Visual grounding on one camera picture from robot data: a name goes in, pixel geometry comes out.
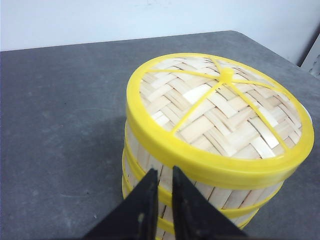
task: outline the gray tabletop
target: gray tabletop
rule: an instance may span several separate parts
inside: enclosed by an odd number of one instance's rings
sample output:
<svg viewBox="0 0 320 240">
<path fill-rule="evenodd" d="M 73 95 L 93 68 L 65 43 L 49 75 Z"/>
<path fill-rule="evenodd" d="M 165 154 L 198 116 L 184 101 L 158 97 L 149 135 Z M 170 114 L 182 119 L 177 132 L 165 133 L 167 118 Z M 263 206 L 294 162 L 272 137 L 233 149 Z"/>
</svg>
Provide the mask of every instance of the gray tabletop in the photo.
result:
<svg viewBox="0 0 320 240">
<path fill-rule="evenodd" d="M 122 201 L 126 85 L 154 57 L 208 53 L 283 84 L 310 112 L 309 157 L 245 228 L 319 239 L 320 81 L 235 31 L 1 53 L 1 239 L 81 237 Z"/>
</svg>

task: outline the white wall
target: white wall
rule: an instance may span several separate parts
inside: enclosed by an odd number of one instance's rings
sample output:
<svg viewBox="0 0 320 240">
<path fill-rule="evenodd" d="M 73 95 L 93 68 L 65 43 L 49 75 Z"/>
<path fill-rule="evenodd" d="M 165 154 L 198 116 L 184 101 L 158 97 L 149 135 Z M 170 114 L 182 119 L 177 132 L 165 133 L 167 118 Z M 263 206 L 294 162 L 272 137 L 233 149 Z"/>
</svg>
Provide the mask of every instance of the white wall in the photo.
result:
<svg viewBox="0 0 320 240">
<path fill-rule="evenodd" d="M 1 50 L 235 30 L 297 63 L 319 0 L 1 0 Z"/>
</svg>

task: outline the woven bamboo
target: woven bamboo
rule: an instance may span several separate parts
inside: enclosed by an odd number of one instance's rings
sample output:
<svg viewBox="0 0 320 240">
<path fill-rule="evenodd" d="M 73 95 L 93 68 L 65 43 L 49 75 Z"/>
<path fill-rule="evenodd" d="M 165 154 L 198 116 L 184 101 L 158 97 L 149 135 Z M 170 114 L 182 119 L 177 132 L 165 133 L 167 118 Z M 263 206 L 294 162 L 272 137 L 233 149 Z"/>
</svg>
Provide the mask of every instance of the woven bamboo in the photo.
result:
<svg viewBox="0 0 320 240">
<path fill-rule="evenodd" d="M 288 165 L 282 173 L 280 166 L 277 166 L 277 157 L 289 156 L 288 154 L 294 151 L 295 154 L 299 152 L 297 149 L 302 149 L 300 139 L 306 140 L 306 137 L 310 138 L 310 142 L 304 145 L 304 153 L 300 158 L 309 154 L 313 145 L 313 129 L 310 127 L 309 119 L 305 120 L 305 110 L 301 118 L 301 109 L 297 111 L 297 107 L 300 108 L 297 105 L 298 101 L 294 100 L 287 90 L 273 79 L 241 63 L 196 53 L 177 53 L 172 57 L 163 56 L 160 59 L 154 61 L 154 64 L 148 63 L 146 70 L 136 73 L 134 80 L 139 82 L 139 92 L 134 92 L 134 95 L 140 98 L 142 107 L 135 110 L 136 106 L 132 101 L 129 102 L 133 98 L 128 98 L 129 121 L 125 128 L 122 162 L 123 195 L 128 194 L 150 168 L 158 170 L 157 238 L 175 239 L 171 209 L 171 167 L 178 163 L 179 167 L 188 170 L 187 176 L 202 195 L 233 223 L 243 228 L 259 208 L 278 192 L 283 181 L 294 172 L 297 164 L 303 161 L 298 159 L 299 162 Z M 187 167 L 183 165 L 183 161 L 178 161 L 180 153 L 171 157 L 172 152 L 162 153 L 158 152 L 157 148 L 152 148 L 145 140 L 145 137 L 152 141 L 157 138 L 154 135 L 152 138 L 148 136 L 152 132 L 148 135 L 144 132 L 139 133 L 137 137 L 134 111 L 135 116 L 142 111 L 148 114 L 148 118 L 145 116 L 146 119 L 140 117 L 142 126 L 139 128 L 147 130 L 148 126 L 150 128 L 154 124 L 158 125 L 164 132 L 169 133 L 161 134 L 162 137 L 174 136 L 200 150 L 198 155 L 205 156 L 201 152 L 206 152 L 212 155 L 212 159 L 221 156 L 220 159 L 225 161 L 226 166 L 229 159 L 241 160 L 236 164 L 243 166 L 275 159 L 272 164 L 275 164 L 279 171 L 274 175 L 272 173 L 270 177 L 269 173 L 261 173 L 261 176 L 266 174 L 266 180 L 258 176 L 260 180 L 257 184 L 244 180 L 242 173 L 233 174 L 232 170 L 228 176 L 223 171 L 220 174 L 219 168 L 214 170 L 214 173 L 203 172 L 206 176 L 202 177 L 201 173 L 193 172 L 190 165 Z M 157 140 L 158 143 L 160 141 L 166 142 L 167 139 Z M 168 140 L 168 143 L 182 146 L 173 140 Z M 168 157 L 173 162 L 165 163 Z M 203 166 L 196 168 L 206 171 Z M 223 179 L 217 180 L 217 174 Z M 249 174 L 243 176 L 256 179 Z M 234 184 L 234 181 L 240 181 L 242 185 Z"/>
</svg>

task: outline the bamboo steamer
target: bamboo steamer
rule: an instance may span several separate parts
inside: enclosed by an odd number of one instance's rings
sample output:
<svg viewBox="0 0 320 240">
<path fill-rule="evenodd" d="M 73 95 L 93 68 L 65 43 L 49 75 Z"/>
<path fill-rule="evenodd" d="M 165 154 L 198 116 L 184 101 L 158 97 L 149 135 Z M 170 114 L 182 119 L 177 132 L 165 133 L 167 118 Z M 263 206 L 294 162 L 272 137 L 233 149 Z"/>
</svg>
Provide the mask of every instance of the bamboo steamer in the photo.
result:
<svg viewBox="0 0 320 240">
<path fill-rule="evenodd" d="M 174 239 L 172 167 L 243 228 L 308 156 L 314 131 L 298 100 L 231 59 L 175 53 L 141 65 L 127 86 L 125 197 L 158 170 L 157 239 Z"/>
</svg>

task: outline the bamboo steamer lid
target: bamboo steamer lid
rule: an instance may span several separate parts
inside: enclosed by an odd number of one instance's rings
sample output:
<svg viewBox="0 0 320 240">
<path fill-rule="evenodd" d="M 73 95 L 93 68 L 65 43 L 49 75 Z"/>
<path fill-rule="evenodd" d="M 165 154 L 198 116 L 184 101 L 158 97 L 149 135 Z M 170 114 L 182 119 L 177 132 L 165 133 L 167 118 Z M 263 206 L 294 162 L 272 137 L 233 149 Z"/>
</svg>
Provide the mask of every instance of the bamboo steamer lid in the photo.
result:
<svg viewBox="0 0 320 240">
<path fill-rule="evenodd" d="M 127 86 L 127 122 L 167 167 L 227 189 L 288 178 L 308 156 L 307 111 L 278 82 L 242 63 L 176 53 L 141 65 Z"/>
</svg>

